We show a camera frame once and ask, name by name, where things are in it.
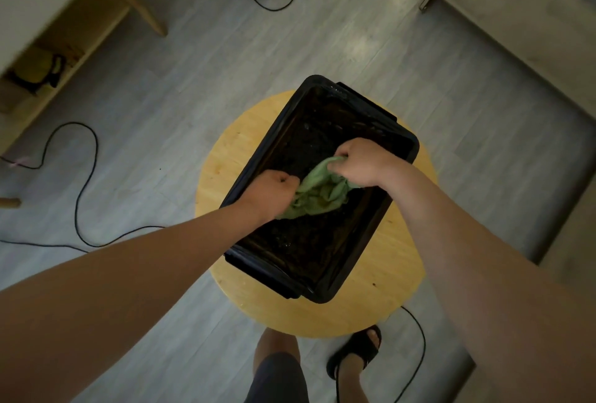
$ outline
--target gray shorts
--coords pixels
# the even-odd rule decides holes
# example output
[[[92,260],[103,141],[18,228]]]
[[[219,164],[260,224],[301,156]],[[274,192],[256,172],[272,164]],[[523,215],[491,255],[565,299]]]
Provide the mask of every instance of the gray shorts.
[[[308,403],[302,368],[296,358],[280,352],[260,363],[245,403]]]

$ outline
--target wooden furniture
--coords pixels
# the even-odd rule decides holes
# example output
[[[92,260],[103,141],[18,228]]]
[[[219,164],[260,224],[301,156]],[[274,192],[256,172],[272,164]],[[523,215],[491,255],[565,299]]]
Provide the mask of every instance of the wooden furniture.
[[[196,216],[219,208],[293,93],[261,101],[224,130],[201,170]],[[414,165],[437,181],[422,145]],[[228,298],[258,322],[297,336],[323,338],[353,333],[387,318],[412,295],[424,269],[404,219],[392,204],[344,285],[326,304],[284,299],[223,257],[211,274]]]
[[[430,0],[424,0],[425,9]],[[587,0],[445,0],[596,117],[596,8]]]
[[[596,303],[596,176],[569,215],[540,267],[561,284]],[[495,388],[475,369],[455,403],[497,403]]]
[[[57,11],[49,11],[42,1]],[[29,5],[22,2],[0,0],[0,13],[8,17],[5,24],[9,25],[7,33],[0,39],[2,69],[9,69],[11,63],[31,44],[63,55],[67,64],[56,88],[44,85],[35,95],[26,94],[18,103],[11,101],[3,105],[0,114],[0,154],[6,152],[37,118],[122,21],[131,6],[159,35],[167,34],[166,28],[141,0],[38,0]],[[4,93],[7,93],[9,83],[3,84],[6,89]],[[0,199],[0,208],[16,208],[19,205],[18,200],[8,202]]]

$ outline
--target foot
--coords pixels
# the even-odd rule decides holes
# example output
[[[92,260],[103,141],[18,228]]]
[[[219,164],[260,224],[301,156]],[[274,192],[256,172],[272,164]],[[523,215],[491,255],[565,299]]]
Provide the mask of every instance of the foot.
[[[378,347],[380,346],[381,341],[379,340],[379,338],[377,336],[377,332],[374,329],[369,329],[367,331],[367,336],[369,339],[371,339],[372,343],[378,350]],[[350,353],[343,359],[343,361],[340,362],[339,378],[344,379],[344,378],[359,377],[360,374],[362,373],[363,369],[364,369],[364,360],[357,354]],[[338,379],[337,369],[336,369],[335,375],[336,375],[336,379]]]

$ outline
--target black sandal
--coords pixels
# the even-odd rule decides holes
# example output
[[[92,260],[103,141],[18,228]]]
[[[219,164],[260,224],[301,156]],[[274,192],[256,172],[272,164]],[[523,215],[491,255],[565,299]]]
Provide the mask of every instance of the black sandal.
[[[364,361],[363,369],[366,369],[367,365],[370,364],[373,359],[375,359],[376,355],[378,354],[378,348],[375,347],[375,344],[367,334],[371,329],[377,333],[378,346],[381,347],[381,330],[376,324],[370,326],[370,328],[366,328],[362,331],[352,334],[352,337],[350,337],[350,340],[346,342],[346,345],[339,348],[339,350],[337,350],[327,361],[327,374],[332,380],[336,379],[336,375],[339,377],[339,365],[348,354],[353,353],[357,356],[360,356],[362,361]],[[337,403],[339,403],[339,383],[337,382],[336,393]]]

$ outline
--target gray laminate floor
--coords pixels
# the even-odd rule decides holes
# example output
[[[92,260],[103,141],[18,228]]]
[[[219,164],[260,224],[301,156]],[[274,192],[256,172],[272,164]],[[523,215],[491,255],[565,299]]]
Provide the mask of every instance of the gray laminate floor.
[[[310,74],[398,113],[428,146],[442,188],[526,256],[596,160],[593,121],[440,1],[424,15],[419,0],[295,0],[279,13],[251,0],[147,1],[169,36],[130,15],[10,151],[37,157],[65,121],[97,130],[98,171],[81,207],[92,241],[191,218],[201,164],[223,129]],[[24,200],[0,212],[1,236],[78,243],[73,203],[92,151],[90,136],[72,128],[41,171],[0,168],[1,194]],[[75,256],[1,245],[0,286]],[[469,365],[466,351],[429,282],[406,305],[428,347],[402,401],[445,401]],[[403,311],[381,326],[383,348],[363,376],[371,403],[395,399],[422,347]],[[204,275],[77,401],[240,402],[262,329]],[[340,342],[300,340],[312,402],[334,398],[324,365]]]

